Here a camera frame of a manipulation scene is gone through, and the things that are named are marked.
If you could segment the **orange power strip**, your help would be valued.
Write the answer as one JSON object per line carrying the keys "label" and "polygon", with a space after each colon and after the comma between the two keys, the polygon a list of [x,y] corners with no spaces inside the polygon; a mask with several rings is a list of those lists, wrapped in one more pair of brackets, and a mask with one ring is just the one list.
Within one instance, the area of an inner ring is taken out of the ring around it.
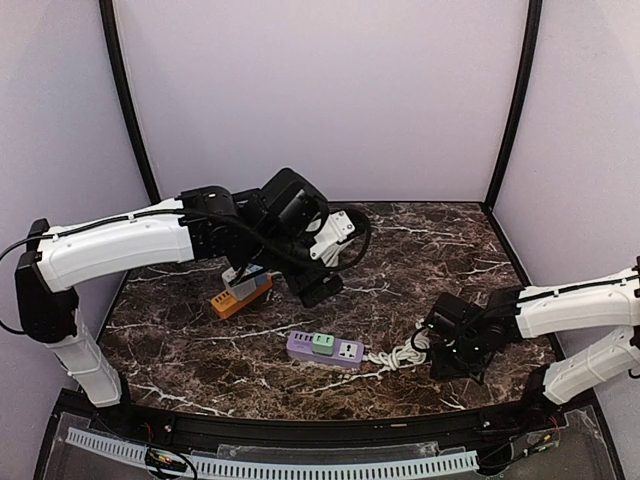
{"label": "orange power strip", "polygon": [[267,275],[266,281],[260,286],[256,287],[252,293],[250,293],[243,300],[237,300],[228,290],[224,290],[211,300],[211,305],[216,315],[221,320],[227,320],[233,315],[246,308],[248,305],[256,301],[260,296],[267,293],[273,287],[273,281],[270,275]]}

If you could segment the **white cube adapter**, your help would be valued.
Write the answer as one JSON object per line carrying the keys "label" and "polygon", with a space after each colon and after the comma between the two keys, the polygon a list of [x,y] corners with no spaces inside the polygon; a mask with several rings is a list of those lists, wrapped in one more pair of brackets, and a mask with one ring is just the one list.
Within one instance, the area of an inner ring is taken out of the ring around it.
{"label": "white cube adapter", "polygon": [[246,268],[238,280],[235,280],[238,272],[233,267],[229,267],[221,274],[225,289],[235,300],[245,300],[257,289],[256,280],[254,278],[250,278],[250,275],[254,271],[254,267]]}

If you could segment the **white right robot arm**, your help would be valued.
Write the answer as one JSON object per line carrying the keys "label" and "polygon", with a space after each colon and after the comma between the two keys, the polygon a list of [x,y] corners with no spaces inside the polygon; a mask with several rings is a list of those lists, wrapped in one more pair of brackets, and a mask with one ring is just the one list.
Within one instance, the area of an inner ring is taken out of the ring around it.
{"label": "white right robot arm", "polygon": [[579,353],[533,370],[522,403],[510,413],[521,434],[534,432],[574,397],[639,366],[639,268],[582,283],[493,291],[485,306],[441,294],[426,318],[440,337],[430,346],[430,375],[438,381],[480,382],[495,354],[551,333],[595,327],[611,332]]}

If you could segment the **blue charger plug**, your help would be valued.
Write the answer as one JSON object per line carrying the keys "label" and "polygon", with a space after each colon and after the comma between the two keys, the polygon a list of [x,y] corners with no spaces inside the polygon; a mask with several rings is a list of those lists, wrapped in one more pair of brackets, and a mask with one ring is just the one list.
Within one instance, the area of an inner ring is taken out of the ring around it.
{"label": "blue charger plug", "polygon": [[269,280],[268,270],[265,268],[260,268],[254,272],[253,281],[256,288],[260,288]]}

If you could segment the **green charger plug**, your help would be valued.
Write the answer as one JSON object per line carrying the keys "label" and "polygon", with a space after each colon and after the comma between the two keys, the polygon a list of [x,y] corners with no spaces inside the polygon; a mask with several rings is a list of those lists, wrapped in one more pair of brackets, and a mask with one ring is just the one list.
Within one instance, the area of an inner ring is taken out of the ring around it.
{"label": "green charger plug", "polygon": [[315,333],[311,340],[312,352],[331,357],[334,354],[335,337],[330,334]]}

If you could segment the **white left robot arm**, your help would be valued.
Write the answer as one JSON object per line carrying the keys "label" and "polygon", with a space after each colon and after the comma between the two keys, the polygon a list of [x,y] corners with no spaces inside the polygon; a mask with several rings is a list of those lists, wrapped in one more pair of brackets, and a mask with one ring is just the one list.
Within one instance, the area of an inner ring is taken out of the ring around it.
{"label": "white left robot arm", "polygon": [[52,351],[102,408],[103,421],[131,436],[141,427],[140,412],[125,401],[124,381],[84,325],[76,285],[154,264],[224,257],[234,281],[249,278],[252,265],[276,270],[313,306],[338,290],[339,255],[354,231],[346,211],[330,212],[322,195],[299,182],[273,205],[259,190],[232,194],[212,186],[77,226],[41,219],[19,243],[25,250],[14,273],[14,332]]}

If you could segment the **purple power strip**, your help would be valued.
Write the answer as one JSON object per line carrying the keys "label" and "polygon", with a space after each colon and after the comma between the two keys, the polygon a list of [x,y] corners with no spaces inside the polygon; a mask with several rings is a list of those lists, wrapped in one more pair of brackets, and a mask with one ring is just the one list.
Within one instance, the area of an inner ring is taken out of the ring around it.
{"label": "purple power strip", "polygon": [[286,350],[295,360],[351,370],[360,368],[364,356],[364,345],[359,341],[301,331],[289,334]]}

